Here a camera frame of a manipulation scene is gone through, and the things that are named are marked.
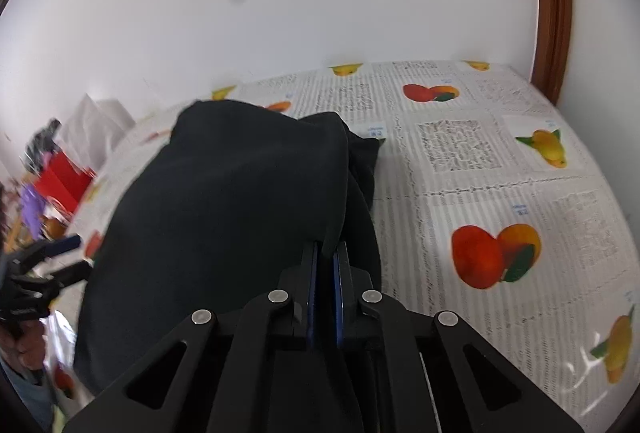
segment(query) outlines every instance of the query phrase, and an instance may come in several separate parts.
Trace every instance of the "silver screw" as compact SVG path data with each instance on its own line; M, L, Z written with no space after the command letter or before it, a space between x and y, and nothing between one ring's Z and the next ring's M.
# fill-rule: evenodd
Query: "silver screw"
M287 299L289 299L289 294L287 294L286 290L277 288L269 293L269 301L271 303L284 303Z
M362 299L367 303L380 303L382 301L382 294L377 290L366 290L362 293Z
M438 321L446 327L453 327L458 324L458 316L448 310L438 314Z
M209 323L211 321L211 312L206 309L196 310L193 314L191 314L191 321L196 323L197 325L203 325L204 323Z

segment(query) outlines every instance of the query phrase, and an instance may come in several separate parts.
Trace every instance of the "human hand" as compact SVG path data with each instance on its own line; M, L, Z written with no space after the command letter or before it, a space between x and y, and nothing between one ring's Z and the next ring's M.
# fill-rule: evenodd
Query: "human hand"
M0 325L0 353L16 373L23 369L42 369L46 352L44 325L40 321L22 321L22 336L14 337Z

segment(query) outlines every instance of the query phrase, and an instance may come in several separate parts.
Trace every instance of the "fruit print tablecloth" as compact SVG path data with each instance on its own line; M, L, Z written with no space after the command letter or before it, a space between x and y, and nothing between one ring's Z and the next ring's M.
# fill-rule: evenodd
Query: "fruit print tablecloth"
M640 377L638 255L590 153L535 88L497 64L408 61L210 97L294 118L334 110L385 139L373 206L384 291L414 311L462 315L585 431L612 424ZM70 227L88 256L188 104L141 121L99 172ZM81 294L58 303L72 325Z

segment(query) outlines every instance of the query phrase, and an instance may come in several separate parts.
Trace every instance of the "black fabric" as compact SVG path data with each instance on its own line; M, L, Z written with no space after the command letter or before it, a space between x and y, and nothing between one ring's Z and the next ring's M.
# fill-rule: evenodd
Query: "black fabric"
M79 316L74 368L94 394L191 312L225 313L275 288L306 241L380 288L369 216L378 141L334 113L294 120L245 103L196 102L124 194Z

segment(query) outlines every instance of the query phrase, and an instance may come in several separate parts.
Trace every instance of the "white wall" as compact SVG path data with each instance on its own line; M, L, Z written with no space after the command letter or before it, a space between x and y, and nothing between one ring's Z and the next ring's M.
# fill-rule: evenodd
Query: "white wall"
M640 245L640 0L574 0L560 111L598 161Z
M84 91L137 118L214 86L341 62L469 58L528 76L536 17L537 0L10 0L0 154L16 167L32 132Z

